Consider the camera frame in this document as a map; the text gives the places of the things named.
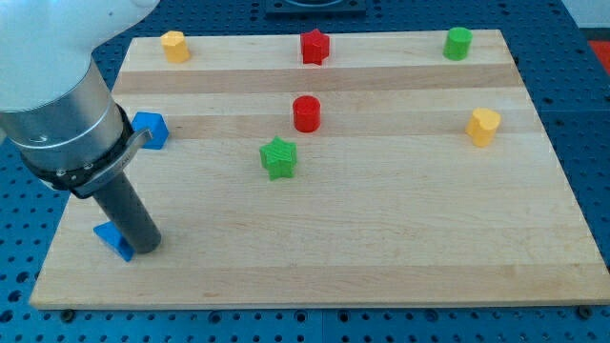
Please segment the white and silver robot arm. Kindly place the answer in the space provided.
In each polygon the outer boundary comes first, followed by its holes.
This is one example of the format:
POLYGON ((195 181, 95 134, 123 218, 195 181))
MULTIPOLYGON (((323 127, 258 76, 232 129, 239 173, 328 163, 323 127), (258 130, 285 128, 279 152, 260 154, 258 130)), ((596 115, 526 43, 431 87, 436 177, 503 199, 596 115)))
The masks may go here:
POLYGON ((159 0, 6 0, 1 4, 1 128, 50 187, 87 198, 153 137, 134 131, 93 51, 159 0))

